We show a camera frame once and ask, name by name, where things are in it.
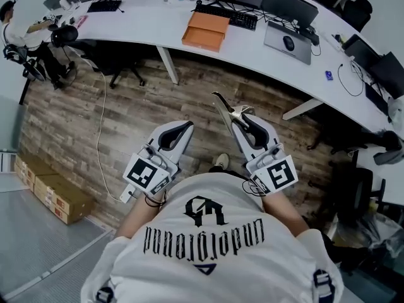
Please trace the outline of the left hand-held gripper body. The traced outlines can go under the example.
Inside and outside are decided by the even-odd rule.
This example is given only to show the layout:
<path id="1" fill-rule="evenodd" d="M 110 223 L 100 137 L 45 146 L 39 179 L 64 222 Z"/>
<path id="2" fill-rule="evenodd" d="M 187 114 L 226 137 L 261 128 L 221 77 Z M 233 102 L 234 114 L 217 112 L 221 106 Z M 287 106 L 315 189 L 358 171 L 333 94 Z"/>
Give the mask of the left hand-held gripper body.
<path id="1" fill-rule="evenodd" d="M 154 196 L 165 189 L 180 171 L 180 156 L 178 151 L 158 151 L 146 143 L 138 153 L 132 154 L 123 179 L 148 196 Z"/>

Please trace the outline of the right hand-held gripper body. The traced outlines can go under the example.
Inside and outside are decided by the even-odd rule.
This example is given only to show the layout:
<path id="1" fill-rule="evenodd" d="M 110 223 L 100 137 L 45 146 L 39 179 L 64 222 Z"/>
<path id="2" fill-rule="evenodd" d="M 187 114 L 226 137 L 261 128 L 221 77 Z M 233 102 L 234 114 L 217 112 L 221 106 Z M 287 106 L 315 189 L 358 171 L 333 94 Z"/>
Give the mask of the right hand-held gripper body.
<path id="1" fill-rule="evenodd" d="M 250 180 L 264 195 L 277 193 L 298 181 L 291 155 L 287 155 L 283 144 L 278 143 L 246 164 Z"/>

